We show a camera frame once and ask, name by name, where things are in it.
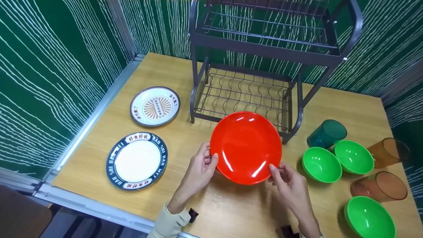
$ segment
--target cup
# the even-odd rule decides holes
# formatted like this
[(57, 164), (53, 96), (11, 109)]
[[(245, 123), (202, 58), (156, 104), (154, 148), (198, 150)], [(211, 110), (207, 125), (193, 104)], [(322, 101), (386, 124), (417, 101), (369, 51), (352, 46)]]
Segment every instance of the cup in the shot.
[(346, 128), (340, 122), (328, 119), (324, 121), (307, 138), (309, 147), (328, 149), (336, 142), (346, 137)]
[(378, 202), (398, 201), (407, 197), (405, 184), (396, 175), (381, 171), (351, 184), (352, 196), (368, 196)]
[(375, 169), (408, 160), (410, 157), (410, 149), (407, 145), (394, 138), (385, 138), (367, 150), (373, 156)]

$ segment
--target orange cup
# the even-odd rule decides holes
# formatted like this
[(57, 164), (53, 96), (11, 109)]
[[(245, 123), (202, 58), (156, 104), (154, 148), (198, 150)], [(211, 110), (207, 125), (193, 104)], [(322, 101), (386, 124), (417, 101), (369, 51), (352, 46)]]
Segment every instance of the orange cup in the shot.
[(368, 196), (378, 202), (398, 201), (407, 197), (407, 186), (396, 175), (381, 171), (351, 184), (352, 196)]
[(410, 157), (410, 149), (400, 140), (385, 138), (367, 148), (374, 159), (374, 168), (381, 169)]

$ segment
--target green bowl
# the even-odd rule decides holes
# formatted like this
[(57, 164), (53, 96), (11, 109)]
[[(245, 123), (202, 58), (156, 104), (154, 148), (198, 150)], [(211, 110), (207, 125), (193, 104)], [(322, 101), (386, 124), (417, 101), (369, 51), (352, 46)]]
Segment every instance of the green bowl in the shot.
[(344, 208), (348, 225), (363, 238), (394, 238), (396, 228), (389, 213), (375, 200), (355, 196)]
[(342, 140), (336, 143), (335, 155), (347, 172), (367, 174), (374, 168), (373, 156), (355, 141)]
[(302, 156), (302, 166), (308, 176), (323, 183), (334, 183), (341, 178), (342, 167), (327, 149), (311, 147)]

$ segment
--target bowl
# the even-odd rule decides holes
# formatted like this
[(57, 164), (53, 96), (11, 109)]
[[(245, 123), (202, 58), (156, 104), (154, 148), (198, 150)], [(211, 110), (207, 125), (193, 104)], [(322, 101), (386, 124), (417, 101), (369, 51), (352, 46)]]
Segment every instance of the bowl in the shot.
[(210, 153), (219, 155), (217, 169), (231, 181), (252, 185), (270, 177), (269, 164), (278, 166), (282, 142), (265, 117), (249, 111), (227, 115), (214, 128)]
[(329, 150), (320, 147), (311, 147), (305, 151), (302, 166), (308, 176), (323, 183), (334, 183), (342, 175), (338, 159)]
[(374, 168), (373, 156), (355, 141), (342, 140), (336, 143), (335, 155), (347, 172), (367, 174)]
[(396, 228), (389, 213), (375, 200), (355, 196), (344, 208), (348, 225), (363, 238), (394, 238)]

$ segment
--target white plate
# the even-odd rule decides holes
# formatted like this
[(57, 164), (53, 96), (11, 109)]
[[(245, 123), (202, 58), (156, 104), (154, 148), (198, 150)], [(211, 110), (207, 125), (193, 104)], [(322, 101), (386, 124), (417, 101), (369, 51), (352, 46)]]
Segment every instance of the white plate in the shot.
[(106, 173), (123, 190), (138, 190), (156, 182), (165, 171), (168, 150), (163, 140), (148, 132), (122, 138), (110, 151)]
[(170, 88), (151, 87), (138, 93), (131, 102), (131, 116), (139, 124), (156, 127), (172, 121), (181, 106), (179, 96)]

